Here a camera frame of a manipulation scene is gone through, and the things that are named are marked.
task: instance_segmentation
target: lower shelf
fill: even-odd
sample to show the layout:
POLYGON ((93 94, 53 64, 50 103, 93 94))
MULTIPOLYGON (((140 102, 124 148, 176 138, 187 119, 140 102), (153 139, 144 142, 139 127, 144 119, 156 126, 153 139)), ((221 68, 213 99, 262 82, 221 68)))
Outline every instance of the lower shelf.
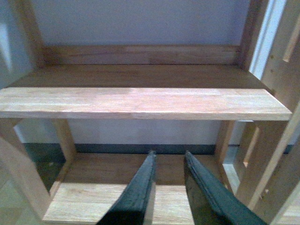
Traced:
MULTIPOLYGON (((147 155, 78 153, 44 216, 49 224, 95 224, 147 155)), ((220 178, 214 156, 196 156, 220 178)), ((184 186, 184 155, 157 155, 153 224, 194 224, 184 186)))

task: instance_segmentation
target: wooden shelving unit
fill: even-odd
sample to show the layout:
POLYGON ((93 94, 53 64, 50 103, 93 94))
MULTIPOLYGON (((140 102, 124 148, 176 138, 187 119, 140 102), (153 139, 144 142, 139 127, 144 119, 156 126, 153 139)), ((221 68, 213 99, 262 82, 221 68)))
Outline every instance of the wooden shelving unit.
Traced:
MULTIPOLYGON (((146 157, 77 153, 69 118, 222 120, 215 155, 197 157, 254 208, 274 171, 270 164, 279 160, 278 145, 286 142, 267 137, 281 136, 292 118, 246 72, 263 4, 251 3, 241 46, 43 46, 30 4, 11 2, 38 68, 0 91, 0 160, 40 219, 56 225, 95 224, 146 157), (22 118, 51 118, 56 128, 66 163, 49 193, 14 132, 22 118), (257 161, 249 161, 240 186, 232 187, 223 162, 236 120, 255 120, 261 133, 254 149, 257 161), (260 158, 265 149, 271 150, 260 158), (257 167, 249 172, 253 165, 257 167)), ((153 224, 193 224, 183 156, 157 157, 153 224)))

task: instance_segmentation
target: dark baseboard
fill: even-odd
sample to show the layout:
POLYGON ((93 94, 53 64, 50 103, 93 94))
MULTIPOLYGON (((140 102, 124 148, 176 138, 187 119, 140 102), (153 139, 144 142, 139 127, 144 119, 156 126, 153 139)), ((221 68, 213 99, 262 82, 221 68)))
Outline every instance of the dark baseboard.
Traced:
MULTIPOLYGON (((57 143, 25 143, 25 148, 34 162, 64 163, 65 159, 57 143)), ((148 154, 155 150, 157 154, 185 154, 190 151, 194 155, 213 155, 213 144, 75 144, 80 153, 112 153, 112 154, 148 154)), ((292 148, 288 145, 285 154, 292 148)))

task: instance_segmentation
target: wooden plank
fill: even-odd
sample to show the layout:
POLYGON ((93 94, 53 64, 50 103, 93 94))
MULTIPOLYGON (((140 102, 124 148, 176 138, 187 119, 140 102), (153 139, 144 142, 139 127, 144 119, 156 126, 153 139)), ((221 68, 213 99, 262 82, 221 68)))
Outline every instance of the wooden plank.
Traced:
POLYGON ((42 218, 50 205, 50 196, 34 163, 24 147, 21 149, 22 143, 16 144, 17 139, 9 142, 5 140, 4 132, 11 129, 10 133, 13 133, 12 124, 7 120, 0 120, 0 129, 0 163, 9 172, 20 194, 25 197, 35 214, 42 218))
POLYGON ((11 87, 266 89, 250 72, 228 65, 67 65, 37 70, 11 87))
MULTIPOLYGON (((267 193, 263 193, 254 211, 268 224, 277 224, 287 214, 288 207, 300 197, 300 138, 273 173, 265 190, 267 193)), ((300 211, 294 216, 299 221, 300 211)))
POLYGON ((71 129, 67 119, 52 119, 56 135, 60 141, 60 147, 66 161, 73 161, 76 155, 76 148, 72 137, 71 129))
POLYGON ((19 30, 23 39, 30 61, 34 67, 44 65, 43 40, 35 19, 35 14, 30 0, 9 0, 14 16, 18 21, 19 30))
POLYGON ((224 120, 221 122, 215 150, 215 156, 220 164, 223 164, 225 160, 234 124, 235 121, 230 120, 224 120))
POLYGON ((253 165, 247 168, 240 184, 240 191, 238 190, 241 200, 252 209, 259 200, 300 121, 300 38, 289 62, 283 60, 293 37, 299 14, 299 1, 287 1, 262 78, 263 82, 274 91, 275 97, 293 112, 293 116, 287 125, 283 125, 285 127, 283 132, 278 132, 282 128, 274 124, 270 125, 269 130, 265 129, 264 134, 260 134, 260 143, 258 142, 257 147, 254 148, 256 153, 253 152, 253 157, 250 158, 253 165), (263 139, 270 144, 267 146, 262 143, 263 139))
MULTIPOLYGON (((78 153, 44 222, 95 224, 118 199, 146 156, 78 153)), ((196 157, 220 178, 214 156, 196 157)), ((184 185, 183 162, 184 155, 157 155, 153 224, 194 224, 184 185)))
POLYGON ((300 99, 300 38, 293 53, 289 53, 289 61, 284 58, 291 39, 295 38, 293 33, 299 25, 299 16, 299 1, 287 1, 262 77, 264 84, 274 90, 274 96, 292 112, 300 99))
POLYGON ((259 135, 259 128, 254 122, 248 122, 243 131, 243 135, 240 141, 240 147, 234 159, 233 166, 235 171, 241 180, 245 169, 249 163, 249 158, 256 144, 259 135))
POLYGON ((236 65, 235 45, 47 46, 48 65, 63 64, 223 64, 236 65))
POLYGON ((269 0, 251 0, 240 45, 239 66, 248 71, 269 0))
POLYGON ((260 135, 237 191, 237 198, 253 209, 300 122, 300 104, 289 122, 259 122, 260 135))
POLYGON ((50 196, 53 198, 60 187, 65 175, 68 172, 72 162, 76 156, 76 148, 72 137, 71 129, 67 119, 52 119, 52 123, 56 130, 56 135, 60 141, 60 147, 66 159, 64 166, 62 167, 58 177, 51 186, 50 196))
POLYGON ((19 140, 18 135, 14 130, 15 121, 14 119, 1 119, 0 120, 0 135, 1 137, 15 148, 17 148, 22 154, 27 155, 26 149, 19 140))
POLYGON ((288 120, 266 90, 6 88, 0 117, 167 120, 288 120))

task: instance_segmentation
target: black object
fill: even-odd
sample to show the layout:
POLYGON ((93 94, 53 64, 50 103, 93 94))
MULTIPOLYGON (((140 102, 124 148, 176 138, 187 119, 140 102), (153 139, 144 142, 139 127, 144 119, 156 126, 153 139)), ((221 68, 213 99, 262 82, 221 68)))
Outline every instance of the black object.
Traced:
POLYGON ((151 151, 121 196, 96 225, 152 224, 155 198, 155 158, 155 152, 151 151))
POLYGON ((195 225, 266 225, 188 151, 184 174, 195 225))

